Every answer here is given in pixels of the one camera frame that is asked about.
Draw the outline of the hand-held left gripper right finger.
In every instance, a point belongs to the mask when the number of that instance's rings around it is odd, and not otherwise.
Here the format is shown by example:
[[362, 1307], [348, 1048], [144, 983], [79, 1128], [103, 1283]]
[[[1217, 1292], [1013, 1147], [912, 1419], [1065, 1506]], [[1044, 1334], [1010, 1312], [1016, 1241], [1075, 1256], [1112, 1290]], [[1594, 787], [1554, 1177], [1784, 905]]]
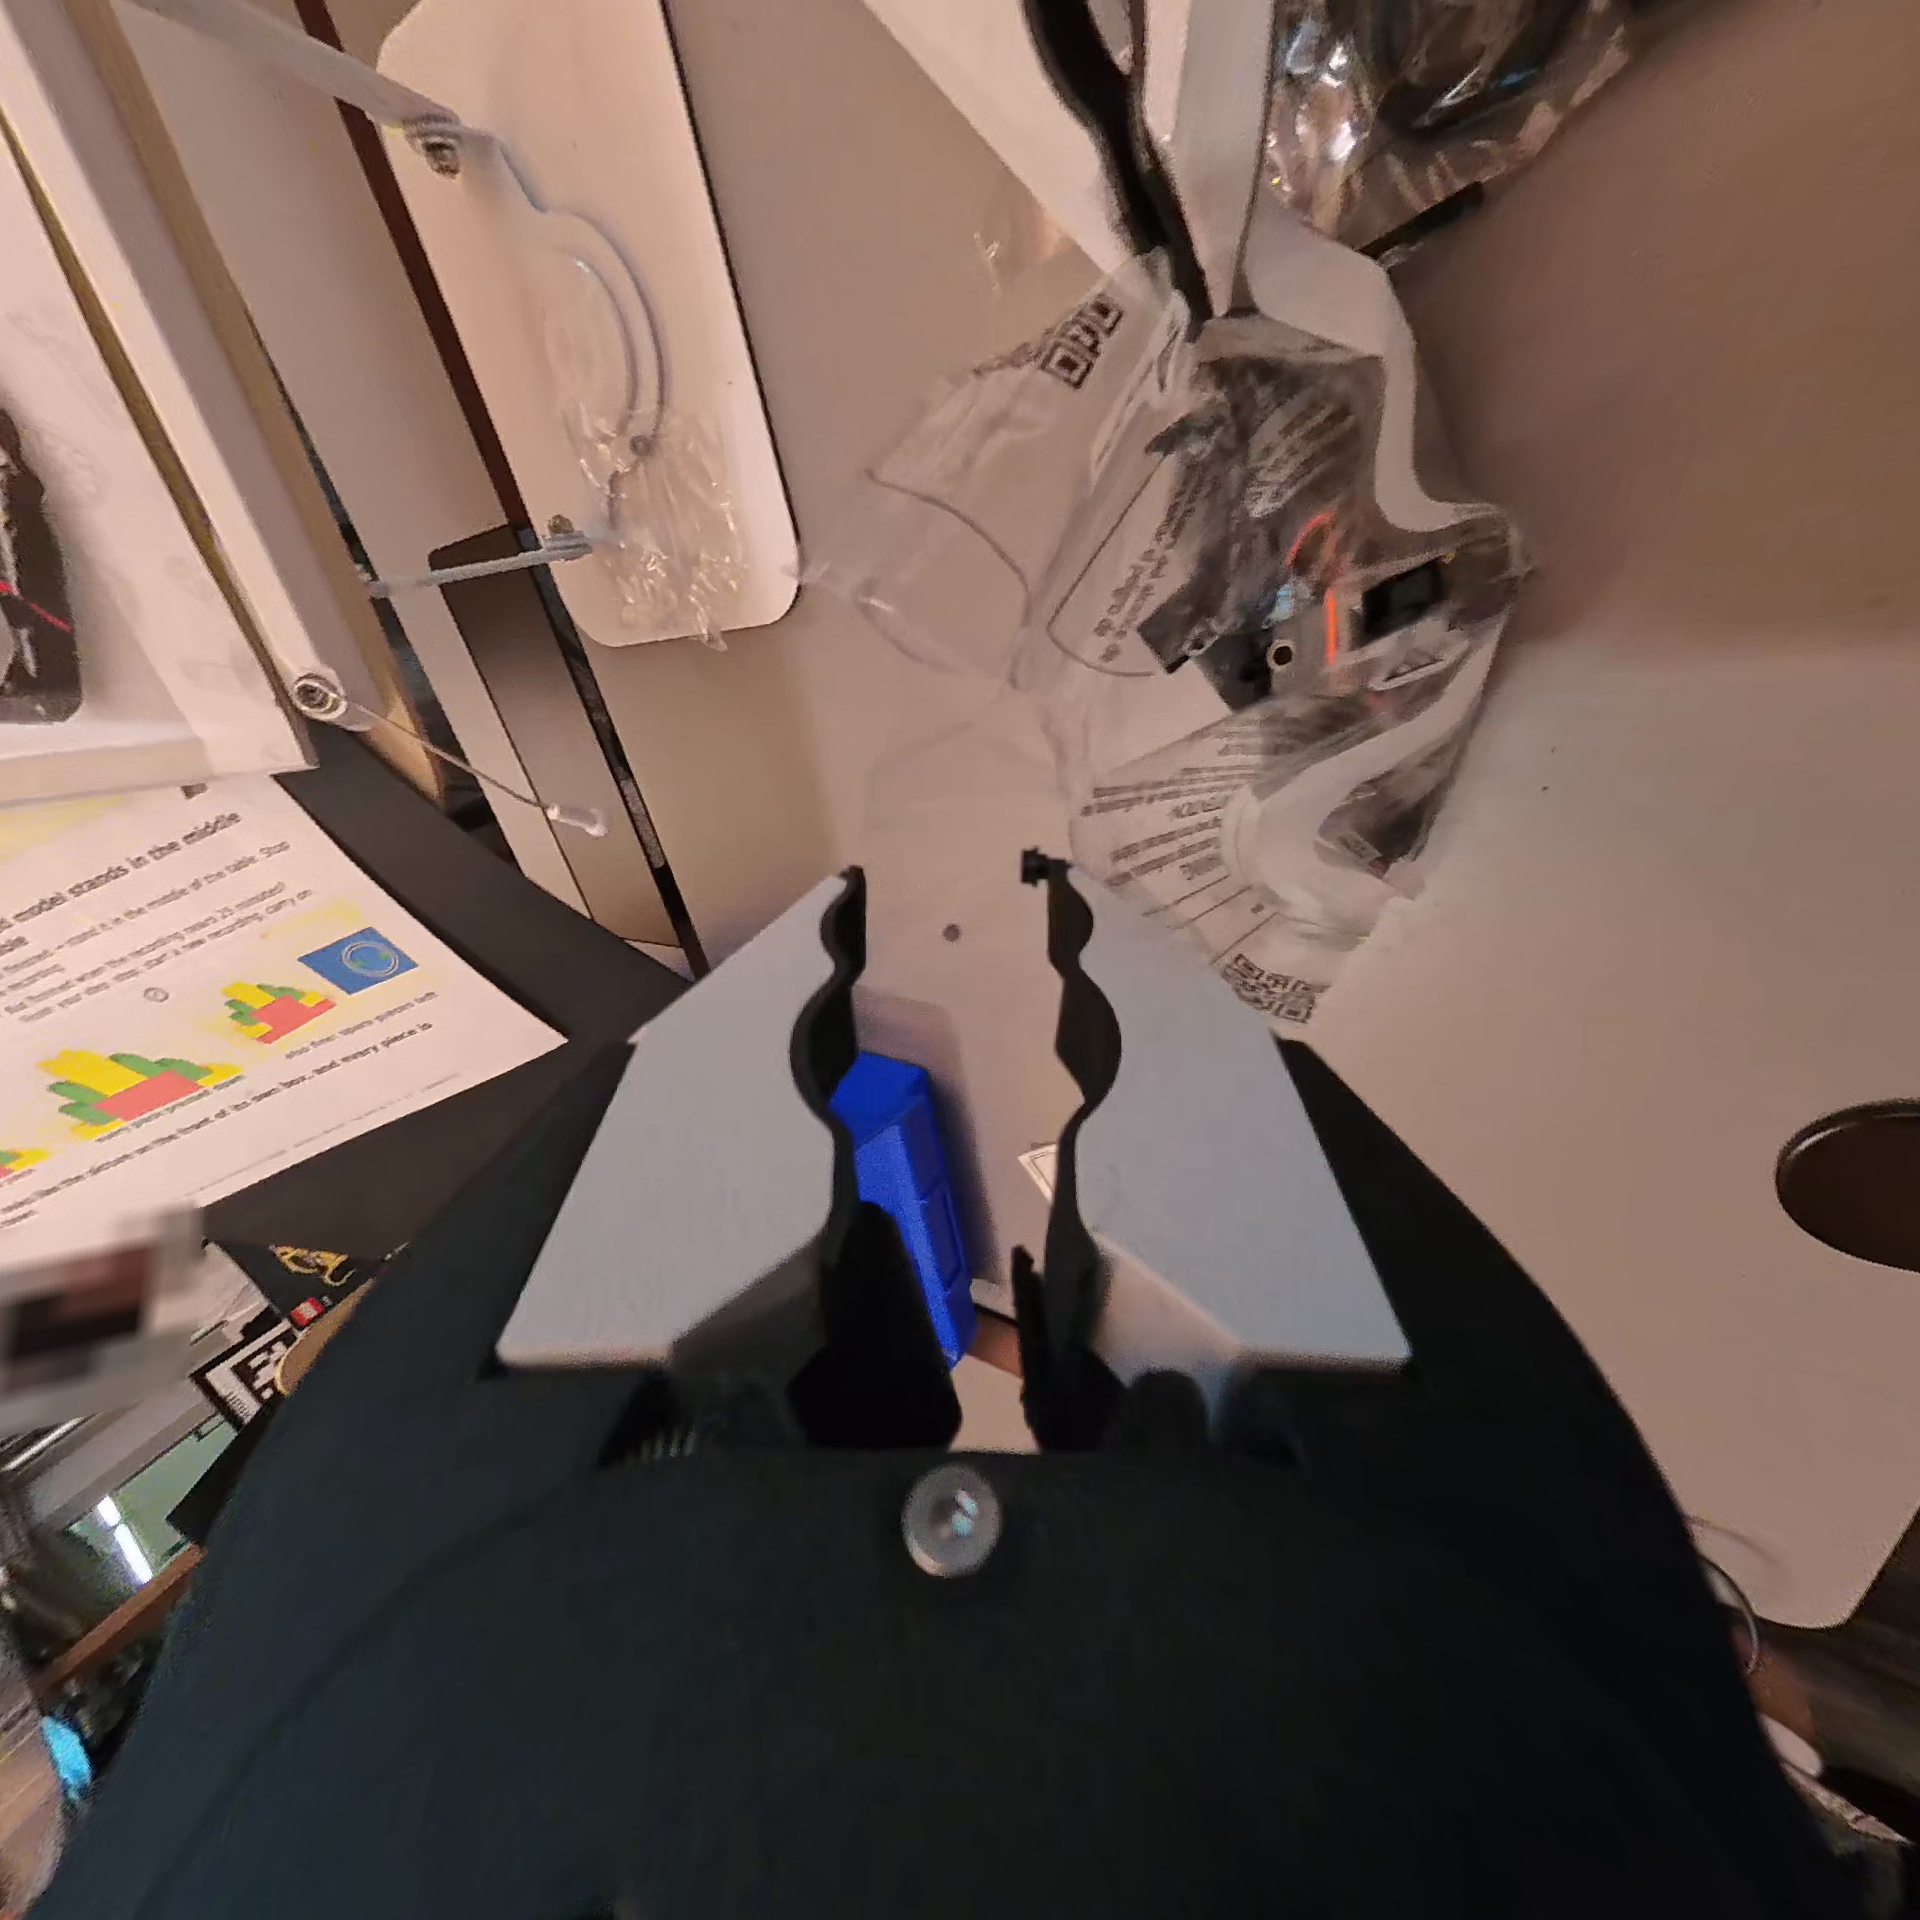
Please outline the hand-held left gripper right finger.
[[1048, 905], [1077, 1107], [1041, 1256], [1016, 1251], [1026, 1427], [1096, 1450], [1146, 1379], [1219, 1428], [1251, 1377], [1392, 1377], [1409, 1338], [1276, 1036], [1171, 930], [1082, 872]]

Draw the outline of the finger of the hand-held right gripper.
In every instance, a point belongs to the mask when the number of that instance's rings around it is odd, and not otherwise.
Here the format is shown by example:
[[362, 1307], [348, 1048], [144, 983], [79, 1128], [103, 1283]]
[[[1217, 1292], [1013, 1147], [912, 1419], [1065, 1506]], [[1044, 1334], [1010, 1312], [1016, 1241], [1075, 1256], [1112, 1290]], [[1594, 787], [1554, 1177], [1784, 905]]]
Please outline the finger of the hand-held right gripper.
[[1205, 321], [1205, 8], [872, 2], [1097, 267], [1160, 256]]
[[1264, 167], [1274, 2], [1132, 2], [1128, 154], [1192, 322], [1233, 311]]

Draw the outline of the blue storage bin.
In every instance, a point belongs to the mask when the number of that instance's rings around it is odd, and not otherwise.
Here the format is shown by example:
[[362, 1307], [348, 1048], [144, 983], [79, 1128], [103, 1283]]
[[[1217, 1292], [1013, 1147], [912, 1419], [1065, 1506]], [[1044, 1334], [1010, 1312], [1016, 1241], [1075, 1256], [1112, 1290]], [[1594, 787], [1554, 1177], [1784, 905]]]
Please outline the blue storage bin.
[[932, 1082], [916, 1063], [863, 1049], [832, 1113], [856, 1147], [857, 1193], [895, 1220], [954, 1370], [976, 1343], [973, 1264]]

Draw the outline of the white printed instruction sheet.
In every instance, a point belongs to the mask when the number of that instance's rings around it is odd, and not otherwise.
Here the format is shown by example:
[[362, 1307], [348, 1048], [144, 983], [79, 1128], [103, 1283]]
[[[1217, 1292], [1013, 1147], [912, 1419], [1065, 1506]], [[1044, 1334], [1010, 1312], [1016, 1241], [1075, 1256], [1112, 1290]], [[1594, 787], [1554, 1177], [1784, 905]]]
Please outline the white printed instruction sheet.
[[7, 1262], [239, 1193], [563, 1046], [268, 778], [5, 807]]

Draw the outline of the lego instruction booklet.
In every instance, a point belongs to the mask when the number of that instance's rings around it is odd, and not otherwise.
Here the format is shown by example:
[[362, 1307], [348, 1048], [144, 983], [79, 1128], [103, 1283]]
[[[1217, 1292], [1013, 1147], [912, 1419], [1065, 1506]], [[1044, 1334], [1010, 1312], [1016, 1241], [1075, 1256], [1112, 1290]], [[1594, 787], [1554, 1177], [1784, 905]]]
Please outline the lego instruction booklet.
[[3, 803], [314, 764], [33, 169], [3, 166]]

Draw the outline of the printed clear bag of parts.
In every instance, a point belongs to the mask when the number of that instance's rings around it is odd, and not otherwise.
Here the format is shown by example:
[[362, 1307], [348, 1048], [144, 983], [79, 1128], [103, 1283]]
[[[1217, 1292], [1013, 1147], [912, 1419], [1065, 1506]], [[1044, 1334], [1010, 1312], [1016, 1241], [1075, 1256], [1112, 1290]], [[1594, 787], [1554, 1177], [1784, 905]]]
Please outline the printed clear bag of parts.
[[1417, 886], [1525, 574], [1385, 267], [1259, 204], [1240, 304], [1160, 256], [936, 388], [823, 571], [1041, 723], [1069, 854], [1304, 1028]]

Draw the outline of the white book stand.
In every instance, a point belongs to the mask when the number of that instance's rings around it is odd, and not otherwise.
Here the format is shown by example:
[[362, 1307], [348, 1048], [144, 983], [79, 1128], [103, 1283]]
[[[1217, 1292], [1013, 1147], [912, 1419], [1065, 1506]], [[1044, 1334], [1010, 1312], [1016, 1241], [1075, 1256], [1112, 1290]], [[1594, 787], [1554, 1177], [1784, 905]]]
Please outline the white book stand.
[[[799, 528], [661, 6], [412, 6], [373, 64], [261, 6], [143, 6], [330, 124], [362, 115], [448, 304], [576, 630], [616, 643], [595, 454], [697, 417], [748, 540], [727, 636], [793, 607]], [[5, 131], [99, 297], [307, 727], [377, 706], [377, 585], [325, 528], [272, 350], [233, 284], [120, 6], [5, 6]]]

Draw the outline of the clear bag of black tyres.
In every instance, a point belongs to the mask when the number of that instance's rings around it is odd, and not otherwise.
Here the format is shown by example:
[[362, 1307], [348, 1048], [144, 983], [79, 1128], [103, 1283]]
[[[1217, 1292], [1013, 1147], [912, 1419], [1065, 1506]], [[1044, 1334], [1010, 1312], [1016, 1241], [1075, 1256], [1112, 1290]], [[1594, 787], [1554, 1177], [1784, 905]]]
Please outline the clear bag of black tyres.
[[1637, 51], [1626, 2], [1289, 2], [1264, 185], [1311, 230], [1394, 266], [1538, 159]]

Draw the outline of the small clear plastic wrapper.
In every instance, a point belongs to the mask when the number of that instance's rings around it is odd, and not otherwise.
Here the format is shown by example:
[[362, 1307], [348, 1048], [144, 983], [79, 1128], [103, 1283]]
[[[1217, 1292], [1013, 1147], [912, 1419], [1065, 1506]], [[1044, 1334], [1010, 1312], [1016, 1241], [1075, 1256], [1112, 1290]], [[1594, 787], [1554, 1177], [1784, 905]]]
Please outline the small clear plastic wrapper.
[[715, 428], [673, 414], [652, 438], [619, 431], [595, 454], [616, 591], [616, 643], [695, 639], [724, 650], [748, 540]]

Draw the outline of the black display board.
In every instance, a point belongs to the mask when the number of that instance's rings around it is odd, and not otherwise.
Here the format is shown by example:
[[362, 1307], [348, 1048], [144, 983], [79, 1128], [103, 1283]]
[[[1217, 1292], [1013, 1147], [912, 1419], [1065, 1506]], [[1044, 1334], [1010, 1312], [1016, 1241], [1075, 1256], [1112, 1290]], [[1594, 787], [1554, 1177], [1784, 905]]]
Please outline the black display board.
[[289, 1244], [391, 1257], [500, 1171], [551, 1107], [576, 1105], [573, 1084], [607, 1097], [613, 1052], [688, 985], [442, 817], [351, 734], [330, 734], [314, 771], [277, 785], [387, 897], [563, 1038], [541, 1058], [338, 1144], [203, 1214], [205, 1240], [224, 1249]]

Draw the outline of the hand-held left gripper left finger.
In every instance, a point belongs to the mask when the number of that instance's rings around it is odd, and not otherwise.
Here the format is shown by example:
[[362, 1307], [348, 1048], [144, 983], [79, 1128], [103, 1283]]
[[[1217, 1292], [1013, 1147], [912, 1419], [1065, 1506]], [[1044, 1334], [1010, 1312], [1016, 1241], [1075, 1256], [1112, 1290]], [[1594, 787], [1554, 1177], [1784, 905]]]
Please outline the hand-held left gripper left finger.
[[863, 870], [817, 883], [631, 1038], [496, 1356], [756, 1384], [827, 1450], [949, 1450], [963, 1410], [896, 1220], [832, 1112], [857, 1058]]

